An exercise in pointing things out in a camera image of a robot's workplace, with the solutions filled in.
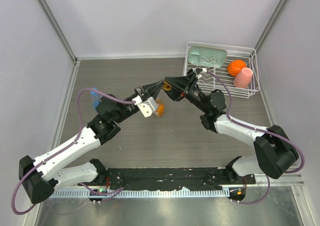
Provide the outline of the orange bottle cap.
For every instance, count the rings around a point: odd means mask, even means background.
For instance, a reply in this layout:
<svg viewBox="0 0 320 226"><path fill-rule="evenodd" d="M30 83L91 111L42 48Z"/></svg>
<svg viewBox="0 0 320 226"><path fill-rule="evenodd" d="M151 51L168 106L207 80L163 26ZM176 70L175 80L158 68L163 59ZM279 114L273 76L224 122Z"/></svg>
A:
<svg viewBox="0 0 320 226"><path fill-rule="evenodd" d="M171 91L172 86L171 86L169 83L167 83L166 81L164 81L164 82L163 82L163 87L162 87L162 89L163 89L164 91Z"/></svg>

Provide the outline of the orange juice bottle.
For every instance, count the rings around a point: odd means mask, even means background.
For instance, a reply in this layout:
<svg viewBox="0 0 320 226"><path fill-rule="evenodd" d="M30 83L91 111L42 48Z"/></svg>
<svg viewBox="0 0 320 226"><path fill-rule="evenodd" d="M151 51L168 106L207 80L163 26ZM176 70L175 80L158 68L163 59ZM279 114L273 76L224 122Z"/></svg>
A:
<svg viewBox="0 0 320 226"><path fill-rule="evenodd" d="M165 111L165 106L164 106L164 103L162 102L161 99L157 98L156 100L156 103L158 105L158 108L157 110L153 113L154 116L156 117L161 117L164 115L164 111Z"/></svg>

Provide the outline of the clear blue water bottle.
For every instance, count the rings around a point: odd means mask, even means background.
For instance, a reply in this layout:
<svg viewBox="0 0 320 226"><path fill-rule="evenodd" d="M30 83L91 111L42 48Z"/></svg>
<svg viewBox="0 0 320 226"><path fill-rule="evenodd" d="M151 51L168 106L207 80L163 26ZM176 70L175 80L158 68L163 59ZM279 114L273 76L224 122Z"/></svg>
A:
<svg viewBox="0 0 320 226"><path fill-rule="evenodd" d="M91 95L92 106L93 106L95 112L98 112L97 107L98 107L100 100L103 96L97 92L95 94L91 94L91 92L90 92L90 95Z"/></svg>

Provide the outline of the blue bottle cap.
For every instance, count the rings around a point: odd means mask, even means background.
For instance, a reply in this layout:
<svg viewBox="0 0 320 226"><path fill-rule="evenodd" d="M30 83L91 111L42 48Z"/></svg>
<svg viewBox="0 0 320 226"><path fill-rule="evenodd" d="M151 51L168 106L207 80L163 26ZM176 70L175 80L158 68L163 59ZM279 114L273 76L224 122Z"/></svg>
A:
<svg viewBox="0 0 320 226"><path fill-rule="evenodd" d="M95 94L96 92L96 90L97 90L97 88L96 87L92 87L91 89L93 89L93 91L91 91L91 94Z"/></svg>

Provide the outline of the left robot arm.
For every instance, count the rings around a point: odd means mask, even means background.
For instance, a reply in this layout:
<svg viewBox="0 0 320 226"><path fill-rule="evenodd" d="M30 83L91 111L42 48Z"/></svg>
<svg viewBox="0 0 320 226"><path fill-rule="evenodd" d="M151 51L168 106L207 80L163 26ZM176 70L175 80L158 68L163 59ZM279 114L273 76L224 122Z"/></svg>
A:
<svg viewBox="0 0 320 226"><path fill-rule="evenodd" d="M83 154L110 141L121 129L119 123L135 113L151 116L158 108L156 98L164 85L158 81L138 87L133 95L120 100L96 89L83 89L98 95L97 115L87 124L80 123L78 133L53 150L19 161L19 186L22 186L32 204L48 199L56 190L78 183L93 182L100 186L107 178L106 169L99 160L91 160L79 167L67 165Z"/></svg>

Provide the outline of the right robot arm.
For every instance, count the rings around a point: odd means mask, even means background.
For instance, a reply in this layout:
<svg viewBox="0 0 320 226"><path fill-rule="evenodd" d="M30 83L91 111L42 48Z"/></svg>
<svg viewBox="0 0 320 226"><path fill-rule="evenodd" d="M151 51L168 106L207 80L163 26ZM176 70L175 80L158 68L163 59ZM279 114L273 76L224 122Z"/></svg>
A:
<svg viewBox="0 0 320 226"><path fill-rule="evenodd" d="M254 155L238 156L226 165L226 179L236 184L250 174L264 173L278 179L290 173L289 168L300 156L284 130L277 125L260 127L232 117L224 93L219 89L203 93L197 82L200 76L200 70L190 70L186 76L165 77L164 90L171 100L186 99L202 111L200 120L205 129L231 136L254 148Z"/></svg>

